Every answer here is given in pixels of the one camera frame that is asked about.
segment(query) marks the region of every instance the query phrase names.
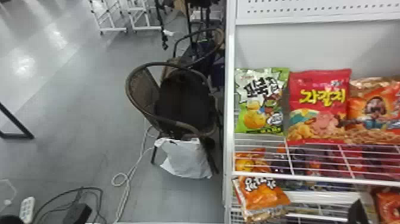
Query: black table leg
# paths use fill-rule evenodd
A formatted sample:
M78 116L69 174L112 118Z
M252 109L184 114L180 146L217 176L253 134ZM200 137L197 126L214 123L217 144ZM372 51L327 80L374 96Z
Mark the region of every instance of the black table leg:
M4 107L3 104L0 102L0 110L8 117L13 124L15 124L23 133L4 133L0 130L0 138L4 139L34 139L35 137L33 136L32 133L23 125L21 122L13 115L11 114L7 108Z

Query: orange snack bag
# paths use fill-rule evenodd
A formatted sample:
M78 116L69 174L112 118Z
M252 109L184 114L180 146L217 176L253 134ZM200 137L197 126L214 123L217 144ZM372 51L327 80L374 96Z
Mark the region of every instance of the orange snack bag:
M377 203L383 224L400 223L400 195L394 192L378 193Z
M400 143L400 77L350 81L347 106L349 143Z
M272 178L240 176L232 180L246 222L263 221L286 214L288 196Z
M270 173L269 163L263 160L265 148L255 148L246 153L236 153L235 170L244 172Z

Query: white rack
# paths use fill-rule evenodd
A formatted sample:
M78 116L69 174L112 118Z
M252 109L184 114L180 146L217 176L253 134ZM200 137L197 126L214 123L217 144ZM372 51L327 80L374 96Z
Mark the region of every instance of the white rack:
M126 27L115 26L113 18L115 12L118 12L120 17L123 16L120 0L116 0L111 5L108 4L107 0L89 0L89 5L100 30L100 35L103 35L105 31L124 31L127 33Z
M360 171L355 169L354 161L365 159L352 156L351 153L357 152L351 150L354 145L302 145L298 148L304 150L305 156L321 153L320 156L333 160L326 165L336 169L318 168L316 171L323 173L319 176L299 172L302 168L294 163L301 161L291 160L296 148L288 147L284 138L235 133L238 111L235 111L234 95L236 67L288 67L292 71L349 67L353 69L353 79L398 74L399 19L400 1L397 0L235 0L227 4L223 186L226 223L243 222L232 198L235 176L400 187L395 173L380 171L398 168L391 163L400 155L396 146L374 147L375 151L368 151L367 154L376 155L370 160L381 163L365 163L367 168L376 170ZM282 145L286 153L278 160L287 162L285 174L235 171L235 153L263 147L265 154L271 155L265 160L272 162L277 160L276 148ZM353 202L347 200L342 204ZM345 222L346 216L333 214L333 217L325 213L296 217L299 223L304 218Z
M161 26L150 25L151 7L148 0L127 0L127 11L132 25L133 31L137 30L161 30ZM138 26L139 19L144 15L146 24L144 26Z

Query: pegboard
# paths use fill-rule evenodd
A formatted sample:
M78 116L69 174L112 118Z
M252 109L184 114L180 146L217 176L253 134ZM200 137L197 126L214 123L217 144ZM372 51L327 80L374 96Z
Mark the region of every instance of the pegboard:
M237 0L236 17L237 24L260 18L263 20L256 23L300 23L346 20L346 17L349 21L384 20L399 13L400 0Z

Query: green snack bag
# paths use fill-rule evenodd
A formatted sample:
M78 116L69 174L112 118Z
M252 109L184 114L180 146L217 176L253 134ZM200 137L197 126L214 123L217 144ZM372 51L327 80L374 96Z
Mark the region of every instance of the green snack bag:
M289 69L236 69L235 87L239 94L237 133L283 135L282 90L286 87Z

